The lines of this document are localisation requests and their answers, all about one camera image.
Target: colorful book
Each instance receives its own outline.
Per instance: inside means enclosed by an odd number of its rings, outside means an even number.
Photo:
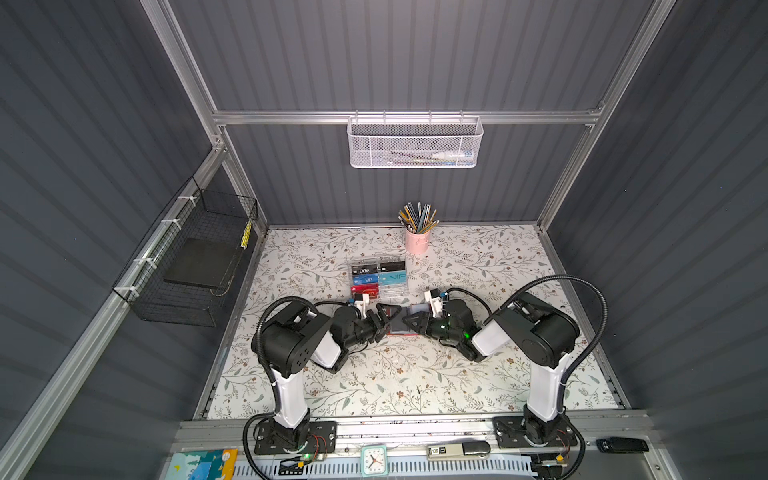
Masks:
[[[174,453],[165,480],[231,480],[237,449]]]

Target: black mounting plate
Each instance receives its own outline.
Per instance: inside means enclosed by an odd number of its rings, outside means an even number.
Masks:
[[[286,452],[292,445],[285,443],[280,437],[274,434],[274,419],[267,419],[259,423],[255,428],[254,435],[257,437],[256,447],[253,448],[255,455],[282,455],[284,453],[314,453],[315,442],[312,435],[317,435],[326,440],[328,444],[327,453],[333,453],[336,450],[336,422],[310,422],[310,433],[308,440],[301,449],[301,452]],[[320,441],[320,453],[326,452],[326,446]]]
[[[522,425],[522,419],[523,417],[520,415],[493,418],[493,431],[496,435],[496,442],[498,442],[498,447],[500,449],[529,449],[534,446],[528,443],[528,440],[525,438],[527,432]],[[560,438],[565,441],[566,445],[570,443],[571,447],[575,447],[578,444],[576,434],[573,433],[573,431],[569,432],[568,430],[570,430],[570,428],[568,428],[564,422],[562,430],[563,432],[566,432],[567,435],[565,438],[560,435]],[[546,445],[538,446],[562,448],[563,444],[560,443],[560,440],[555,438]]]

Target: mint green clock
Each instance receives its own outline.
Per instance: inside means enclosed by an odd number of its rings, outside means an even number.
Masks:
[[[360,453],[362,476],[380,477],[387,474],[386,445],[362,447]]]

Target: floral tablecloth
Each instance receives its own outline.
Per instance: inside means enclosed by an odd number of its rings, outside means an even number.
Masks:
[[[553,273],[533,226],[436,227],[421,256],[406,253],[403,235],[402,228],[386,227],[271,230],[208,418],[246,418],[273,408],[266,375],[250,350],[259,316],[281,296],[349,298],[352,259],[406,255],[409,295],[382,299],[404,305],[423,302],[431,288],[461,286],[495,309],[516,288]],[[572,314],[558,283],[532,292]],[[475,319],[487,316],[472,298],[465,301]],[[331,313],[333,306],[320,308]],[[586,343],[581,337],[577,351]],[[519,411],[528,398],[530,371],[512,342],[473,363],[425,337],[387,336],[351,355],[335,375],[310,362],[305,397],[313,416]],[[569,409],[617,407],[592,356],[571,376],[565,398]]]

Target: pink cup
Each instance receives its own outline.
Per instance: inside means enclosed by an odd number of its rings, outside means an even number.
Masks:
[[[430,235],[432,235],[431,230],[427,233],[417,235],[415,233],[409,232],[408,229],[406,229],[406,250],[408,250],[408,253],[421,255],[427,251],[427,248],[429,248]]]

